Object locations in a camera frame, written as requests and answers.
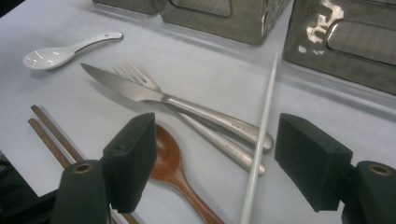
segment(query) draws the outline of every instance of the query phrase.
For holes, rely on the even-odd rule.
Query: fork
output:
[[[122,61],[113,67],[113,70],[120,77],[130,79],[133,82],[140,84],[144,87],[152,89],[154,91],[161,92],[161,88],[157,85],[150,77],[143,74],[133,63]],[[228,155],[233,161],[240,165],[244,170],[250,171],[253,165],[253,157],[248,154],[244,149],[236,145],[234,142],[228,140],[221,134],[213,131],[204,125],[201,121],[198,121],[187,114],[175,111],[169,107],[176,114],[186,120],[193,128],[205,136],[209,141],[216,145],[222,152]],[[259,175],[263,175],[265,171],[264,165],[261,163],[259,169]]]

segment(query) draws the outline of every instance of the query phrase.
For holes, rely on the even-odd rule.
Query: knife handle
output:
[[[236,161],[244,170],[250,172],[253,166],[253,157],[248,154],[244,149],[234,144],[232,141],[223,137],[221,134],[216,133],[210,128],[206,127],[203,123],[199,122],[192,117],[178,113],[184,120],[186,120],[192,127],[198,132],[203,134],[213,144],[219,147],[225,154],[227,154],[233,161]],[[263,164],[260,164],[259,175],[263,175],[265,168]]]
[[[251,124],[248,124],[242,120],[232,118],[225,114],[221,114],[220,112],[169,95],[164,96],[163,102],[168,105],[177,107],[183,111],[192,113],[216,125],[219,125],[220,127],[232,133],[235,133],[241,138],[247,140],[253,146],[255,146],[257,143],[259,128]],[[264,138],[264,143],[262,146],[263,150],[267,151],[271,149],[273,144],[274,144],[274,139],[271,137],[269,133],[266,133]]]

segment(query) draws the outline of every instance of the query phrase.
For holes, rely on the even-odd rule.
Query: white spoon handle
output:
[[[73,46],[70,46],[71,49],[74,50],[75,53],[79,52],[80,50],[88,47],[89,45],[104,41],[104,40],[111,40],[111,39],[123,39],[123,35],[120,32],[112,32],[112,33],[104,33],[101,35],[94,36],[92,38],[86,39],[81,41]]]

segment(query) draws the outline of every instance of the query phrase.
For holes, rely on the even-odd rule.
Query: white chopstick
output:
[[[268,83],[267,95],[265,96],[265,104],[264,104],[264,109],[262,111],[262,123],[260,125],[260,130],[259,130],[259,139],[257,141],[256,150],[254,152],[254,161],[253,161],[253,166],[251,167],[250,170],[240,224],[249,224],[250,221],[251,207],[253,205],[254,193],[256,191],[257,177],[259,176],[260,161],[262,160],[262,144],[264,142],[265,133],[267,131],[267,123],[270,113],[271,98],[274,89],[278,58],[279,58],[279,53],[276,54],[274,59],[270,81]]]

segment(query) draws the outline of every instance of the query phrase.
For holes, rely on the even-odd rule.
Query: white table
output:
[[[290,3],[258,47],[164,23],[159,15],[104,9],[90,0],[25,1],[0,20],[0,150],[38,195],[58,188],[63,168],[27,120],[31,105],[45,108],[87,159],[134,116],[154,112],[180,145],[186,176],[226,222],[238,223],[248,173],[227,159],[163,105],[133,103],[108,90],[80,63],[111,71],[131,60],[164,92],[259,126],[276,52],[286,36]],[[22,58],[34,49],[68,46],[108,31],[121,42],[84,49],[65,66],[33,71]],[[268,132],[276,138],[280,113],[308,119],[354,151],[352,164],[379,161],[396,167],[395,97],[287,64],[278,66]],[[251,223],[341,223],[338,212],[315,213],[274,159],[263,156]],[[134,213],[142,223],[201,223],[172,188],[150,180]]]

